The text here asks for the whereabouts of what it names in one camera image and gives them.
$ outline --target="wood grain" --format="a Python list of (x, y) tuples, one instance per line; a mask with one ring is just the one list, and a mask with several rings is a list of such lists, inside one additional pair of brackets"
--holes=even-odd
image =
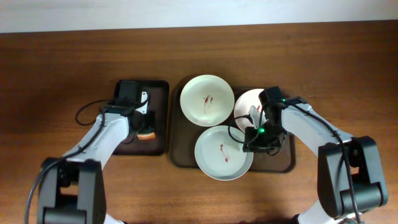
[[(109, 98), (120, 79), (167, 80), (173, 90), (199, 74), (279, 85), (342, 130), (374, 138), (389, 203), (363, 220), (398, 220), (398, 21), (0, 34), (0, 74), (0, 223), (22, 223), (41, 162), (87, 132), (73, 120), (79, 107)], [(317, 199), (317, 158), (297, 141), (293, 172), (221, 182), (166, 154), (120, 156), (104, 181), (108, 212), (129, 223), (290, 218)]]

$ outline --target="wooden table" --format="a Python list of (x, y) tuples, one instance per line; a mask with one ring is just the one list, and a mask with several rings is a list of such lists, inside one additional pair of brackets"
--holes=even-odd
[[(398, 220), (398, 21), (0, 34), (0, 74), (0, 223), (22, 223), (42, 161), (87, 132), (73, 120), (79, 107), (111, 97), (120, 79), (167, 80), (173, 90), (199, 74), (279, 85), (342, 130), (374, 138), (389, 203), (363, 220)], [(108, 212), (129, 223), (290, 218), (317, 199), (317, 158), (297, 141), (293, 172), (222, 182), (167, 154), (120, 156), (104, 181)]]

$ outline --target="wooden tabletop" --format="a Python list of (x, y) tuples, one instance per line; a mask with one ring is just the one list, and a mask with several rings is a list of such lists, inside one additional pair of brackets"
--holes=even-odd
[[(278, 85), (340, 129), (371, 136), (389, 203), (363, 220), (398, 220), (398, 21), (0, 34), (0, 74), (0, 223), (22, 223), (42, 161), (87, 132), (73, 119), (78, 108), (111, 97), (120, 79), (166, 80), (173, 90), (200, 74)], [(175, 167), (167, 153), (119, 156), (104, 182), (108, 212), (129, 223), (290, 218), (317, 200), (317, 158), (297, 141), (291, 173), (222, 182)], [(37, 196), (31, 223), (36, 206)]]

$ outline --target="round plate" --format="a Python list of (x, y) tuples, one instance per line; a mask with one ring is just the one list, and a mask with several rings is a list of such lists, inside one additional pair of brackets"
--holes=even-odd
[[(235, 103), (234, 117), (236, 118), (238, 116), (249, 114), (249, 110), (252, 105), (256, 107), (258, 112), (260, 112), (262, 106), (259, 100), (259, 94), (263, 90), (264, 89), (254, 89), (243, 93)], [(251, 124), (247, 118), (239, 118), (235, 122), (243, 132), (247, 127), (253, 127), (253, 124)]]
[(200, 75), (191, 79), (180, 97), (184, 115), (199, 126), (214, 126), (225, 121), (235, 103), (231, 87), (222, 78)]
[[(234, 138), (243, 141), (244, 134), (231, 127)], [(217, 180), (234, 180), (245, 174), (253, 153), (243, 152), (243, 144), (234, 141), (227, 126), (215, 126), (200, 135), (195, 145), (195, 159), (199, 168)]]

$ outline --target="black tray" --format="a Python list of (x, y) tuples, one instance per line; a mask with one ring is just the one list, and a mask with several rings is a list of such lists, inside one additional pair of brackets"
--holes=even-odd
[(169, 107), (169, 84), (163, 80), (132, 80), (145, 86), (150, 93), (148, 111), (156, 112), (154, 139), (140, 140), (135, 138), (131, 144), (119, 144), (114, 155), (159, 156), (166, 150), (167, 112)]
[[(254, 88), (232, 87), (235, 100), (246, 91), (252, 89)], [(169, 156), (170, 160), (177, 167), (199, 168), (195, 160), (195, 144), (199, 136), (208, 129), (208, 127), (195, 125), (185, 117), (180, 106), (181, 91), (182, 87), (178, 88), (173, 96)], [(233, 113), (220, 125), (228, 125), (228, 121), (232, 117)], [(249, 171), (286, 174), (293, 170), (295, 163), (294, 136), (290, 135), (286, 139), (283, 150), (278, 155), (269, 156), (266, 153), (254, 153), (253, 163)]]

